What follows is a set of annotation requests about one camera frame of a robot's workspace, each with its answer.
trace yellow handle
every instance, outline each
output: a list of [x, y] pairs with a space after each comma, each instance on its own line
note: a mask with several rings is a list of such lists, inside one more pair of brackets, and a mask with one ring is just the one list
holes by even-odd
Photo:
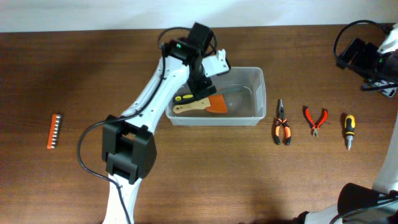
[[344, 123], [344, 128], [347, 128], [347, 119], [351, 119], [351, 127], [352, 127], [352, 128], [355, 128], [355, 118], [354, 118], [353, 115], [348, 115], [348, 116], [346, 117], [346, 121], [345, 121], [345, 123]]
[[204, 98], [202, 100], [188, 103], [186, 105], [175, 105], [173, 107], [173, 112], [179, 114], [190, 110], [204, 110], [208, 106], [210, 106], [210, 100], [209, 98]]
[[183, 95], [182, 96], [183, 99], [189, 99], [189, 98], [192, 98], [192, 97], [193, 97], [192, 94], [188, 94], [188, 95]]

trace plastic bin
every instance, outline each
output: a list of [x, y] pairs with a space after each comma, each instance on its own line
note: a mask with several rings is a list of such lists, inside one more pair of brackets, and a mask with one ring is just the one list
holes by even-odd
[[[257, 67], [232, 67], [229, 73], [211, 78], [217, 90], [242, 86], [242, 91], [225, 93], [227, 114], [193, 110], [179, 114], [173, 112], [173, 101], [166, 108], [166, 116], [173, 125], [187, 126], [254, 126], [266, 116], [266, 84], [262, 70]], [[188, 94], [182, 86], [176, 94]]]

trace orange pliers handle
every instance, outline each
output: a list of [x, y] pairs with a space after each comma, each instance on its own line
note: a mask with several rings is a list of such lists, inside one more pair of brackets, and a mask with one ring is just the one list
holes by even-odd
[[307, 106], [304, 106], [304, 115], [305, 115], [305, 119], [308, 121], [308, 123], [310, 124], [310, 128], [314, 129], [315, 128], [315, 122], [313, 122], [311, 115], [310, 115], [310, 110]]
[[292, 132], [290, 131], [290, 126], [289, 126], [289, 123], [287, 122], [287, 119], [282, 121], [280, 118], [278, 118], [276, 120], [276, 123], [275, 123], [275, 126], [276, 126], [276, 128], [275, 128], [275, 142], [278, 145], [280, 144], [279, 128], [280, 128], [281, 125], [283, 125], [284, 129], [285, 129], [285, 135], [286, 135], [285, 144], [286, 144], [286, 146], [288, 146], [288, 145], [290, 145], [290, 140], [292, 140]]
[[323, 110], [322, 111], [322, 119], [319, 121], [318, 124], [316, 124], [316, 128], [321, 129], [321, 125], [328, 119], [328, 111]]

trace screwdriver bit set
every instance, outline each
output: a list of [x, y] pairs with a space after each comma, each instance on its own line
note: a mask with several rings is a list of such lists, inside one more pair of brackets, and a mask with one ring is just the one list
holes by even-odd
[[57, 144], [58, 134], [61, 125], [61, 118], [62, 116], [60, 114], [52, 115], [49, 140], [47, 141], [47, 149], [54, 149]]

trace orange scraper blade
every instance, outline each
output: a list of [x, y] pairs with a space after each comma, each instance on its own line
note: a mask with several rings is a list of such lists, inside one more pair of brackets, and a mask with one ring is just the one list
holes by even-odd
[[206, 110], [210, 113], [228, 113], [222, 94], [209, 96], [210, 106]]

